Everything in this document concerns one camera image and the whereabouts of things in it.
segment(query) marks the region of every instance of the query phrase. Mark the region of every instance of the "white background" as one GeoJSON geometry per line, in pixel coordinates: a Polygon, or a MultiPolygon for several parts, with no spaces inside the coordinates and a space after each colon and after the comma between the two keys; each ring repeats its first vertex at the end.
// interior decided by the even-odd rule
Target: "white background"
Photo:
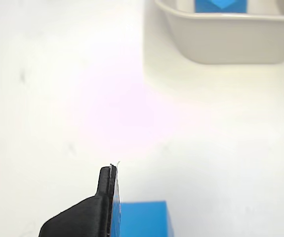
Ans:
{"type": "Polygon", "coordinates": [[[188,61],[151,0],[0,0],[0,237],[118,160],[122,201],[166,200],[176,237],[284,237],[284,63],[188,61]]]}

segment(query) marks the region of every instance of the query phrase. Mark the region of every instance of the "blue cube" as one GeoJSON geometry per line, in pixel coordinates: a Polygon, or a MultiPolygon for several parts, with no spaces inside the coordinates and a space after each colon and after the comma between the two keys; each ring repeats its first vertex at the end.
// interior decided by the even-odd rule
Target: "blue cube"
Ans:
{"type": "Polygon", "coordinates": [[[247,0],[195,0],[196,12],[247,13],[247,0]]]}
{"type": "Polygon", "coordinates": [[[173,237],[165,201],[121,203],[121,237],[173,237]]]}

